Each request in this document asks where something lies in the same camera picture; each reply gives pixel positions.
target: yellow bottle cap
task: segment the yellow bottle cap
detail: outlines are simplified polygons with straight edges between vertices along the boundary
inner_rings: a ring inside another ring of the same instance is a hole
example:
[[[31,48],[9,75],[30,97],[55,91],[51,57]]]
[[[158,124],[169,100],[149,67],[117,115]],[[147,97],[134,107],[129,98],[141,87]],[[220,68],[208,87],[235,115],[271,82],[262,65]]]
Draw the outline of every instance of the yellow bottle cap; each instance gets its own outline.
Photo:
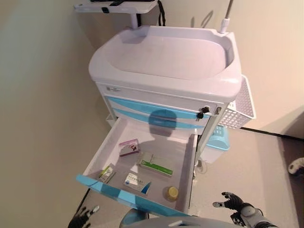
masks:
[[[176,201],[178,196],[179,196],[179,190],[176,187],[172,186],[168,188],[167,191],[168,200]]]

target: small bottle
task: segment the small bottle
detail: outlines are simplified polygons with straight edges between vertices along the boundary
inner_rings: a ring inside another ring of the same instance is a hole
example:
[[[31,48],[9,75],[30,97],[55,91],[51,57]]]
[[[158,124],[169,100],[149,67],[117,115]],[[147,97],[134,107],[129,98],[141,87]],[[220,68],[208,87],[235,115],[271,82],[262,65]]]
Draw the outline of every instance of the small bottle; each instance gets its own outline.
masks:
[[[178,196],[179,196],[179,190],[176,187],[171,186],[168,188],[166,193],[166,198],[168,201],[174,202],[177,200]]]

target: drawer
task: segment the drawer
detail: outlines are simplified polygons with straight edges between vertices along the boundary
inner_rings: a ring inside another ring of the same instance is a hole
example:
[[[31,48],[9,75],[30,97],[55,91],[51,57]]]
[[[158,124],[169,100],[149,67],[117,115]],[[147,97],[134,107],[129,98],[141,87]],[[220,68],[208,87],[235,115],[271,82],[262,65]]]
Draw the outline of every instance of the drawer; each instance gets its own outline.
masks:
[[[195,112],[183,111],[164,106],[147,104],[126,99],[106,97],[115,112],[121,118],[132,118],[137,121],[149,124],[180,129],[190,133],[202,134],[209,116],[204,115],[203,119],[197,120]]]
[[[119,157],[121,142],[138,139],[142,152],[170,159],[174,164],[171,177],[137,166],[139,154]],[[77,180],[107,197],[132,208],[163,216],[186,216],[189,208],[194,170],[197,135],[183,131],[119,118],[96,152],[83,175]],[[98,174],[109,164],[115,166],[116,174],[105,184],[98,180]],[[128,173],[138,173],[151,182],[147,195],[124,185]],[[177,201],[164,197],[168,187],[179,189]]]
[[[147,102],[154,105],[164,105],[172,108],[179,108],[185,111],[200,112],[201,108],[209,106],[209,115],[214,115],[218,106],[222,107],[223,103],[209,102],[203,100],[193,100],[186,97],[175,97],[143,90],[135,90],[126,87],[114,85],[104,85],[96,83],[99,91],[103,96],[131,99],[135,101]]]

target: white plastic basket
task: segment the white plastic basket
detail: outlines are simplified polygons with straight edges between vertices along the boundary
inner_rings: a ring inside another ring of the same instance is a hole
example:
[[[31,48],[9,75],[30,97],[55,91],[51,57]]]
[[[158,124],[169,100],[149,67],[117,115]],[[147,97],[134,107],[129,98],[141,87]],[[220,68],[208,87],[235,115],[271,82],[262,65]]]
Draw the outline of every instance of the white plastic basket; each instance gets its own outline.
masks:
[[[240,128],[248,121],[256,118],[256,111],[250,91],[248,79],[243,75],[240,92],[234,102],[231,102],[225,110],[219,125],[228,128]]]

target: black strap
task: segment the black strap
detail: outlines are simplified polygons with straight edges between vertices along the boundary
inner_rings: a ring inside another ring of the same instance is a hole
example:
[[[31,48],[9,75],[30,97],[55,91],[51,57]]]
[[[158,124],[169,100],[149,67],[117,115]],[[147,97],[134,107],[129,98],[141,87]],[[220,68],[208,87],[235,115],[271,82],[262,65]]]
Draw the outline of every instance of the black strap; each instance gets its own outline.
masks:
[[[158,17],[158,25],[159,26],[166,26],[166,18],[165,18],[165,10],[163,9],[162,2],[158,0],[158,5],[160,7],[160,15]]]

